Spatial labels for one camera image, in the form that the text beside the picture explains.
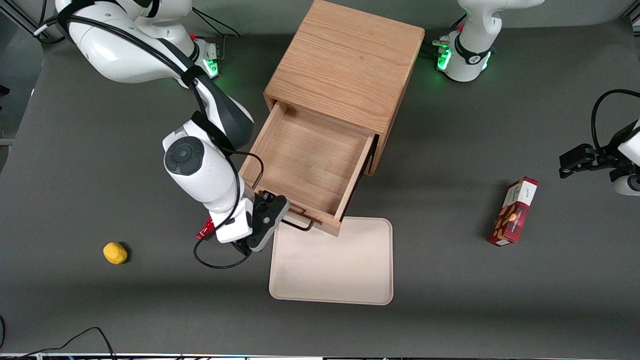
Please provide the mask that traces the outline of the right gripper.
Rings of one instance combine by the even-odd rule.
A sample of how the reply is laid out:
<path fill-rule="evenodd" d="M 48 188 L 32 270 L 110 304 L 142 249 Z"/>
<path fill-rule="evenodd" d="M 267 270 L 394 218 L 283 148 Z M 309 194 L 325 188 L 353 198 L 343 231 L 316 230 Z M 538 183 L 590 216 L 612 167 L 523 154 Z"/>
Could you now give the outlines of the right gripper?
<path fill-rule="evenodd" d="M 243 194 L 234 210 L 209 214 L 219 243 L 231 244 L 240 253 L 253 253 L 265 248 L 289 209 L 285 196 L 259 190 L 256 196 Z"/>

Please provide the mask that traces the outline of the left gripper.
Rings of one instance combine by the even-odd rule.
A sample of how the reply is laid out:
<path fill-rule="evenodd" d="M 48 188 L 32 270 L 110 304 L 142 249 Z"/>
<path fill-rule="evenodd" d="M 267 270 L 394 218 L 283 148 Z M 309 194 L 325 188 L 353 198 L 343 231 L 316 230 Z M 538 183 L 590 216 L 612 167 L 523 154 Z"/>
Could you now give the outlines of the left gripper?
<path fill-rule="evenodd" d="M 610 182 L 616 193 L 640 195 L 640 135 L 638 131 L 618 131 L 606 146 L 601 146 L 597 132 L 592 132 L 594 148 L 580 144 L 558 157 L 558 175 L 566 179 L 572 174 L 610 169 Z"/>

